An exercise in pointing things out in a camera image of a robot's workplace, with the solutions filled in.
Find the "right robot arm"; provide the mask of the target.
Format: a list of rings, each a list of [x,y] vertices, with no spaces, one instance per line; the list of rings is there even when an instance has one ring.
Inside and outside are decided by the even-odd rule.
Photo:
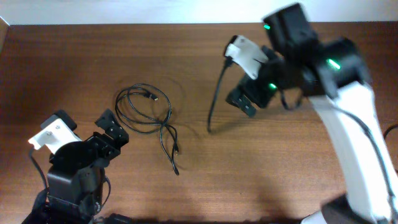
[[[375,107],[371,76],[349,39],[319,40],[299,3],[263,20],[270,47],[244,36],[231,38],[228,62],[245,72],[227,102],[254,116],[276,93],[298,88],[321,118],[346,184],[303,223],[396,223],[397,172]]]

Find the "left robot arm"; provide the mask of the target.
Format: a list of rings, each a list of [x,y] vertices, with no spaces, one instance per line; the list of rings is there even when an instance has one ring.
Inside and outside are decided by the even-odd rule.
[[[95,222],[95,215],[106,203],[103,185],[110,183],[105,168],[129,142],[128,133],[111,110],[106,109],[95,124],[104,132],[82,140],[74,132],[76,122],[58,110],[28,140],[32,145],[28,156],[35,168],[41,170],[33,153],[43,147],[50,150],[51,167],[47,173],[39,173],[44,189],[24,223]]]

